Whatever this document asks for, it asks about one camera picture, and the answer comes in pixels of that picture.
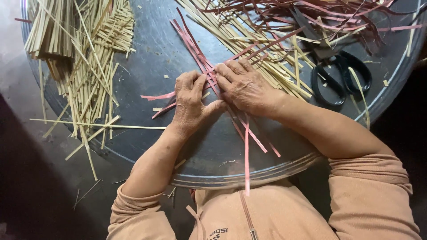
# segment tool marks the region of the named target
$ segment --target sleeve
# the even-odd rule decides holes
[[[412,186],[397,157],[367,155],[329,162],[329,225],[340,240],[421,239],[409,207]]]
[[[107,240],[172,240],[175,239],[166,215],[158,211],[161,194],[133,198],[122,193],[121,185],[111,207]]]

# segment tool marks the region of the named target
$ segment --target zipper pull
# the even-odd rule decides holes
[[[249,229],[249,232],[251,232],[252,240],[258,240],[257,231],[254,228]]]

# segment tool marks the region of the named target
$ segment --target drawstring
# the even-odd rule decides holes
[[[203,227],[202,227],[202,223],[200,222],[200,216],[202,215],[203,210],[200,210],[200,213],[196,214],[196,212],[190,207],[190,205],[187,205],[186,209],[196,219],[196,222],[197,222],[197,239],[198,240],[204,240]]]

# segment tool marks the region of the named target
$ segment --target peach sweatshirt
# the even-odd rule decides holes
[[[412,186],[397,157],[368,155],[329,160],[332,215],[329,222],[286,180],[279,185],[238,190],[197,190],[190,240],[406,240],[419,229],[409,207]],[[117,190],[108,240],[175,239],[161,194],[131,198]]]

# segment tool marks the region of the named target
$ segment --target round table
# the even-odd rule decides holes
[[[181,22],[175,9],[178,6],[175,1],[148,0],[144,4],[135,0],[130,2],[135,15],[133,48],[136,49],[136,53],[131,54],[129,59],[125,59],[124,54],[115,55],[115,61],[121,65],[114,76],[114,94],[120,103],[119,107],[114,108],[114,114],[121,116],[116,124],[167,126],[172,120],[174,110],[154,120],[151,116],[154,114],[152,109],[165,107],[168,99],[147,101],[140,95],[157,96],[172,92],[176,77],[182,72],[199,68],[169,23],[169,19],[174,18]],[[401,0],[393,4],[392,9],[397,12],[409,12],[420,5],[421,1]],[[27,19],[26,0],[21,0],[21,7],[22,17]],[[371,13],[369,17],[378,27],[403,26],[412,19],[412,15],[386,18],[376,12]],[[190,18],[185,18],[207,59],[217,63],[233,56],[209,31]],[[418,22],[424,20],[425,14],[422,14]],[[30,29],[31,24],[22,23],[24,41],[28,38]],[[416,62],[424,40],[424,29],[415,30],[410,57],[407,56],[409,33],[410,30],[381,33],[386,44],[377,48],[374,43],[369,43],[369,48],[374,53],[372,56],[369,56],[359,43],[339,46],[362,61],[373,62],[367,63],[372,72],[373,84],[365,94],[371,121],[378,118],[397,96]],[[38,63],[30,58],[29,62],[35,79],[39,82]],[[43,69],[47,76],[48,69],[46,67]],[[311,85],[308,81],[310,73],[311,69],[308,66],[300,73],[300,78],[308,85]],[[170,79],[164,78],[164,75],[168,75]],[[384,86],[383,80],[389,81],[389,87]],[[211,94],[205,100],[206,104],[216,99],[212,90],[209,91]],[[330,94],[328,88],[324,91],[326,95]],[[59,114],[67,104],[66,99],[58,95],[56,84],[52,79],[47,81],[44,95],[56,114]],[[310,103],[317,105],[314,97],[310,99]],[[364,111],[363,101],[358,101],[357,104],[358,108]],[[352,101],[347,100],[338,111],[364,124],[364,113],[359,113]],[[71,120],[71,113],[66,112],[64,118]],[[281,157],[278,158],[268,147],[256,128],[251,128],[268,150],[267,153],[263,153],[255,141],[250,139],[251,185],[272,182],[298,173],[320,157],[315,148],[294,131],[272,120],[260,118],[258,122]],[[161,130],[114,129],[113,139],[106,141],[104,150],[100,149],[101,136],[92,140],[90,146],[108,161],[130,168],[161,134]],[[172,184],[210,189],[241,186],[244,182],[243,158],[244,142],[237,134],[229,116],[227,114],[214,116],[191,137],[180,152],[177,163],[183,159],[186,161],[176,170]]]

